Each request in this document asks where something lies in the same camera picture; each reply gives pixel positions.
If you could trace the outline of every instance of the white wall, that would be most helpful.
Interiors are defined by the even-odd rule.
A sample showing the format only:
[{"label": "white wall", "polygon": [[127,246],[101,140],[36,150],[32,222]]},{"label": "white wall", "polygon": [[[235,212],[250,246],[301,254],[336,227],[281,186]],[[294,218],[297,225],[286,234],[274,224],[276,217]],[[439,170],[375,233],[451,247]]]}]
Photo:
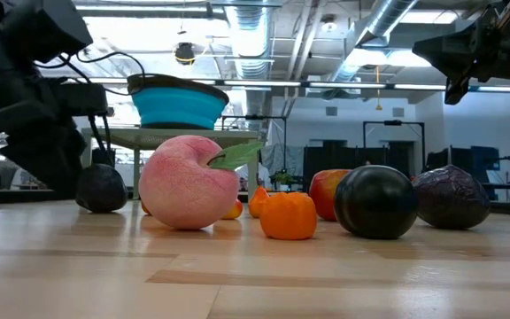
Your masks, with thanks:
[{"label": "white wall", "polygon": [[[416,120],[424,122],[424,140],[426,155],[430,152],[440,152],[448,147],[444,132],[444,96],[436,93],[421,101],[415,107]],[[422,147],[421,142],[417,143],[415,150],[417,172],[421,172]]]},{"label": "white wall", "polygon": [[[284,99],[273,100],[274,114],[279,114]],[[404,107],[402,121],[414,121],[415,108],[403,98],[385,98],[381,100],[382,110],[375,110],[377,100],[363,102],[360,99],[334,99],[325,101],[320,98],[299,98],[295,103],[287,123],[287,145],[307,146],[312,139],[346,140],[349,147],[363,145],[363,121],[386,121],[393,118],[393,107]],[[337,116],[326,116],[325,107],[336,106]],[[409,127],[367,126],[367,146],[379,147],[383,141],[416,141],[418,136]],[[282,133],[271,132],[271,140],[282,142]]]},{"label": "white wall", "polygon": [[[447,144],[496,147],[499,156],[510,155],[510,94],[468,93],[457,105],[444,105],[443,113]],[[503,179],[506,172],[510,180],[510,162],[503,161],[499,172]],[[505,191],[497,193],[500,200],[505,199]]]}]

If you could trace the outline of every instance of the green leaf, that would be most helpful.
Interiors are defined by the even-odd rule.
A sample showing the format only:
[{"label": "green leaf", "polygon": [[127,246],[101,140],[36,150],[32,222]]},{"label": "green leaf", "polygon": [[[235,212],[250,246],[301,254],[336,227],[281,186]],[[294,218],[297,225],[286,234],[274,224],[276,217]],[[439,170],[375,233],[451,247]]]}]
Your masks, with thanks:
[{"label": "green leaf", "polygon": [[247,164],[257,155],[263,147],[263,143],[248,143],[230,146],[221,150],[213,159],[208,162],[211,168],[236,170],[236,168]]}]

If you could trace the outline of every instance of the dark green watermelon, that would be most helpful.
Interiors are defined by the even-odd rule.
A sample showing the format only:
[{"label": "dark green watermelon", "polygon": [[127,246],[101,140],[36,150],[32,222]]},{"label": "dark green watermelon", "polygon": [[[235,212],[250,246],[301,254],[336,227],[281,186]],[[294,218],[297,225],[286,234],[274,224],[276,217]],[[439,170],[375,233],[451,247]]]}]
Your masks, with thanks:
[{"label": "dark green watermelon", "polygon": [[410,180],[391,167],[358,167],[337,185],[336,218],[352,234],[396,239],[416,220],[418,200]]}]

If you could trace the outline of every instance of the pipe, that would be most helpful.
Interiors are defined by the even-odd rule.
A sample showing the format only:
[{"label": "pipe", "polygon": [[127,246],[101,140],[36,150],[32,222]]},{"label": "pipe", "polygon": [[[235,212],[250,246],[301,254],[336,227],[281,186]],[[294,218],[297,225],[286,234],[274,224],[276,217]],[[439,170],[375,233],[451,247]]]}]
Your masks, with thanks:
[{"label": "pipe", "polygon": [[294,40],[294,46],[292,47],[292,53],[290,54],[289,67],[287,68],[287,74],[284,80],[290,80],[292,72],[294,71],[294,65],[297,63],[298,52],[300,51],[300,45],[302,45],[302,39],[305,35],[306,25],[308,24],[308,18],[310,17],[312,1],[313,0],[305,0],[304,7],[302,8],[300,26],[298,27],[297,36]]},{"label": "pipe", "polygon": [[218,60],[216,59],[216,57],[214,57],[213,55],[213,47],[212,47],[212,44],[209,43],[208,44],[210,46],[210,52],[212,53],[212,58],[213,58],[213,66],[215,66],[216,68],[216,71],[218,72],[218,76],[223,79],[223,76],[222,76],[222,73],[221,73],[221,69],[220,69],[220,65],[218,64]]},{"label": "pipe", "polygon": [[375,39],[381,39],[381,44],[387,44],[390,32],[417,2],[418,0],[377,0],[371,9],[371,14],[352,26],[347,37],[350,40],[347,56],[328,80],[331,82],[351,81],[360,69],[360,66],[352,62],[353,49],[358,45],[367,45]]},{"label": "pipe", "polygon": [[[232,51],[234,56],[245,58],[267,58],[271,33],[271,11],[261,7],[226,7],[231,28]],[[269,63],[261,60],[236,61],[237,77],[242,80],[265,80]],[[247,114],[266,115],[270,112],[271,95],[266,91],[245,92]],[[256,125],[248,123],[248,128]]]},{"label": "pipe", "polygon": [[316,29],[318,29],[318,25],[320,25],[322,13],[324,12],[324,7],[326,6],[327,0],[320,0],[318,2],[318,7],[316,8],[316,12],[314,14],[314,21],[312,26],[310,27],[310,31],[308,32],[308,36],[306,37],[305,46],[302,50],[302,57],[300,58],[300,62],[298,62],[297,72],[294,74],[294,79],[299,80],[302,75],[302,71],[305,68],[306,60],[308,59],[308,53],[312,48],[312,43],[314,37],[316,36]]}]

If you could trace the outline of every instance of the blue bowl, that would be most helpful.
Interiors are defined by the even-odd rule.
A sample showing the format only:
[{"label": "blue bowl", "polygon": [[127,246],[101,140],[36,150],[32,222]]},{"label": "blue bowl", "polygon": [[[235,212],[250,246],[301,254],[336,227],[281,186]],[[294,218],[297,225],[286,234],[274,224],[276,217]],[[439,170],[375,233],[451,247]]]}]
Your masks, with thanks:
[{"label": "blue bowl", "polygon": [[144,128],[213,129],[229,102],[220,89],[173,76],[135,74],[127,81]]}]

